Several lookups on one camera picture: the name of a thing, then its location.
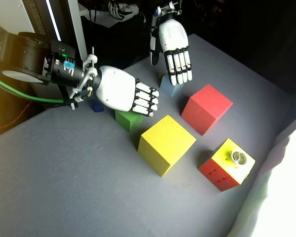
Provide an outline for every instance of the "blue cube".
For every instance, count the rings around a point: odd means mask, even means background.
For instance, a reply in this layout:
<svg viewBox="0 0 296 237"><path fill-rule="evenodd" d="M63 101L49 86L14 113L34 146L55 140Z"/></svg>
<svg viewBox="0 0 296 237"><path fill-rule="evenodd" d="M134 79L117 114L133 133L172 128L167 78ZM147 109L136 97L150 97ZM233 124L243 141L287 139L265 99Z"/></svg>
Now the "blue cube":
<svg viewBox="0 0 296 237"><path fill-rule="evenodd" d="M184 86L184 83L181 85L176 84L175 86L172 86L170 83L169 76L164 75L161 81L160 90L172 97L180 93L183 89L183 86Z"/></svg>
<svg viewBox="0 0 296 237"><path fill-rule="evenodd" d="M92 108L94 112L102 112L104 111L104 106L97 100L93 100Z"/></svg>

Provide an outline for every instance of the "green cable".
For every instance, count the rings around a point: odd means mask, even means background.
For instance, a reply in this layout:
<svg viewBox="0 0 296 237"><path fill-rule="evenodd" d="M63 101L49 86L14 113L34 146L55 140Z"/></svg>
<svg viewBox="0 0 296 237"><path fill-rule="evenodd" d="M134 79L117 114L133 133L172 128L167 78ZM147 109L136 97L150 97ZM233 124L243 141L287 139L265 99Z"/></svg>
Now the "green cable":
<svg viewBox="0 0 296 237"><path fill-rule="evenodd" d="M64 100L54 100L54 99L45 99L45 98L39 98L31 95L24 94L21 91L18 91L17 89L9 86L8 84L5 84L3 81L0 80L0 86L4 87L5 89L13 92L14 94L17 94L23 98L29 99L29 100L34 100L34 101L39 101L39 102L45 102L45 103L55 103L55 104L63 104Z"/></svg>

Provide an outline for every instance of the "white light strip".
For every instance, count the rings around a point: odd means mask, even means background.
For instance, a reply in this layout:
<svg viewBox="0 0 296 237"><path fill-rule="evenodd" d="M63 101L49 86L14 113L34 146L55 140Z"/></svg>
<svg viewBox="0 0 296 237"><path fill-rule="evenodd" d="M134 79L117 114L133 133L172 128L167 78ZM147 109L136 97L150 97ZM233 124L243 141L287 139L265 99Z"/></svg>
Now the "white light strip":
<svg viewBox="0 0 296 237"><path fill-rule="evenodd" d="M46 0L46 4L47 4L47 7L48 7L48 11L49 11L51 21L53 22L53 26L54 26L54 29L55 29L55 32L56 32L57 39L58 39L58 41L61 41L60 35L59 35L59 32L58 32L58 28L57 28L57 25L56 25L56 21L55 21L55 18L54 18L53 10L51 9L51 5L50 5L49 0Z"/></svg>

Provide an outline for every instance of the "gray table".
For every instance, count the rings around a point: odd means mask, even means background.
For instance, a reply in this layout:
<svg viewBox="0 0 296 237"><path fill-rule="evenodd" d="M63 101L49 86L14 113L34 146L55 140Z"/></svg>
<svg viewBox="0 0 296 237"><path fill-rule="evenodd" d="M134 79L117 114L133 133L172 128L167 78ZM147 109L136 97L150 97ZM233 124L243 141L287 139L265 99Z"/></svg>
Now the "gray table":
<svg viewBox="0 0 296 237"><path fill-rule="evenodd" d="M0 136L0 237L222 237L241 207L290 104L286 93L196 35L193 81L132 132L112 112L45 111ZM127 72L158 86L166 69L145 59ZM234 105L203 137L180 117L187 98L210 83ZM197 141L160 177L137 153L142 132L171 115ZM198 170L231 138L257 161L245 182L220 192Z"/></svg>

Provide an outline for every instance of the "white curtain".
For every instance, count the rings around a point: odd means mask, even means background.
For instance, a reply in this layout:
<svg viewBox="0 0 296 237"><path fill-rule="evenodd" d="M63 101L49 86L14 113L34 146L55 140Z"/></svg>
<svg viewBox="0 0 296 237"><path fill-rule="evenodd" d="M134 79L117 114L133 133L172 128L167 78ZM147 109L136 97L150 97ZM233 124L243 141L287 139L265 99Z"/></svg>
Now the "white curtain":
<svg viewBox="0 0 296 237"><path fill-rule="evenodd" d="M277 136L227 237L296 237L296 120Z"/></svg>

